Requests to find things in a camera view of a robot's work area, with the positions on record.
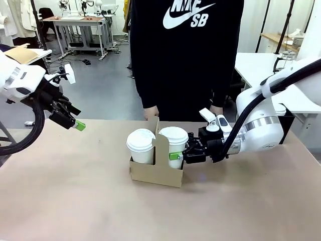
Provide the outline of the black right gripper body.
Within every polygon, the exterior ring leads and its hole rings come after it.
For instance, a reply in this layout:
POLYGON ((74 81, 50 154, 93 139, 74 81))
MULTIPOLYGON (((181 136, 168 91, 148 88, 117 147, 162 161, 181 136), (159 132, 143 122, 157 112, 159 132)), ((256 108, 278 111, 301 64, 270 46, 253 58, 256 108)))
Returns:
POLYGON ((198 130, 198 137, 200 138, 200 142, 203 145, 203 152, 205 153, 198 159, 198 163, 205 162, 206 157, 210 157, 213 163, 220 162, 227 157, 227 155, 223 156, 220 154, 225 143, 222 130, 210 132, 206 127, 202 127, 198 130))

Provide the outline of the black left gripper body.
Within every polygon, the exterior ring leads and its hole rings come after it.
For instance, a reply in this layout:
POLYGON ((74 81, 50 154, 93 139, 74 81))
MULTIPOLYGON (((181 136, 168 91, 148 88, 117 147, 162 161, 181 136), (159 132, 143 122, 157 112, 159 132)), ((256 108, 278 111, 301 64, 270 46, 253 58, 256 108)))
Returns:
POLYGON ((70 100, 64 96, 60 83, 40 82, 37 87, 37 102, 42 110, 70 113, 70 100))

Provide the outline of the person's right hand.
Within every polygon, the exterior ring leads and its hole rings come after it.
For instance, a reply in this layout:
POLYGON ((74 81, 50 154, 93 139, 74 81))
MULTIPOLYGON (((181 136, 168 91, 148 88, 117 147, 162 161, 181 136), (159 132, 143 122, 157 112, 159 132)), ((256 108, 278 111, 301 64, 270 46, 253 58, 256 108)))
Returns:
POLYGON ((144 108, 144 118, 146 121, 150 120, 154 116, 159 116, 159 110, 157 106, 149 107, 149 108, 144 108))

